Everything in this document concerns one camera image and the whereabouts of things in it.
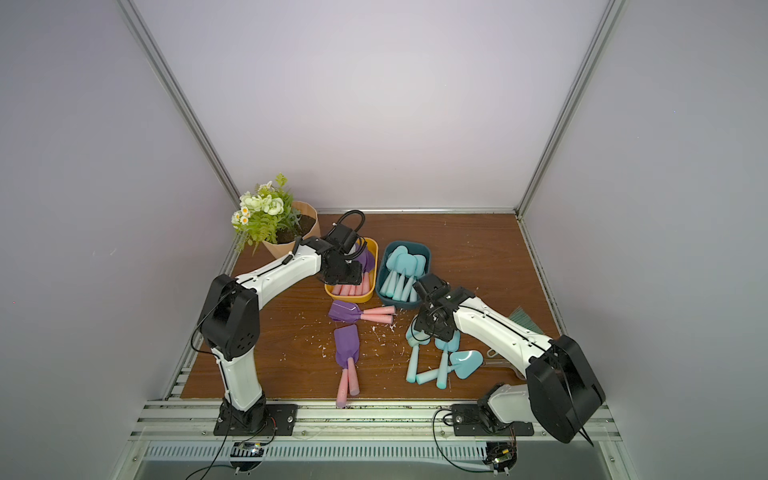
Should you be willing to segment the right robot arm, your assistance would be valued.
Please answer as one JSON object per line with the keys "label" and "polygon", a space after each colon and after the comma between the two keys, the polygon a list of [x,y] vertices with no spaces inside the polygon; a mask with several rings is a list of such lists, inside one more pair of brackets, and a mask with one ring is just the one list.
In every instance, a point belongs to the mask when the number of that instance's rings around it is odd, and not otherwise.
{"label": "right robot arm", "polygon": [[562,443],[576,435],[589,440],[586,423],[606,400],[580,345],[562,335],[553,339],[503,316],[471,291],[434,274],[417,280],[421,300],[415,328],[449,341],[469,335],[506,359],[525,379],[531,411],[545,431]]}

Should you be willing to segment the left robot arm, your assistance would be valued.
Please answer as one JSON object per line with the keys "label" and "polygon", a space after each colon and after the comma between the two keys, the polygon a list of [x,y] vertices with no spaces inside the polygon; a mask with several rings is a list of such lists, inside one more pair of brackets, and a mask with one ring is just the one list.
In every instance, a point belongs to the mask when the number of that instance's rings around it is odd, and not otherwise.
{"label": "left robot arm", "polygon": [[361,283],[358,258],[367,248],[357,230],[336,224],[323,237],[295,241],[289,253],[264,267],[237,277],[222,274],[211,282],[198,329],[221,372],[227,413],[243,423],[265,416],[266,397],[254,356],[261,310],[309,277],[317,276],[326,285]]}

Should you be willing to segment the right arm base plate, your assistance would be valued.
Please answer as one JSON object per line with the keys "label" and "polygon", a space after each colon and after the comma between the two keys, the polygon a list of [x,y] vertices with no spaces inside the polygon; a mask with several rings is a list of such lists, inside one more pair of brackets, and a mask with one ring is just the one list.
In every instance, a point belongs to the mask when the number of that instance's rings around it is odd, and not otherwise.
{"label": "right arm base plate", "polygon": [[452,428],[456,436],[516,436],[532,437],[531,422],[499,420],[488,408],[473,404],[453,404],[450,407]]}

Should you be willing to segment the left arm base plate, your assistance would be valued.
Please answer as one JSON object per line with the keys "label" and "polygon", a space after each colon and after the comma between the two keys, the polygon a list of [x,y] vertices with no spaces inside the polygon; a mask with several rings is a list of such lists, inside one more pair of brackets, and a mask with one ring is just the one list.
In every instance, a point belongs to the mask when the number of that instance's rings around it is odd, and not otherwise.
{"label": "left arm base plate", "polygon": [[240,411],[223,401],[213,432],[215,436],[291,436],[297,410],[297,404],[268,402]]}

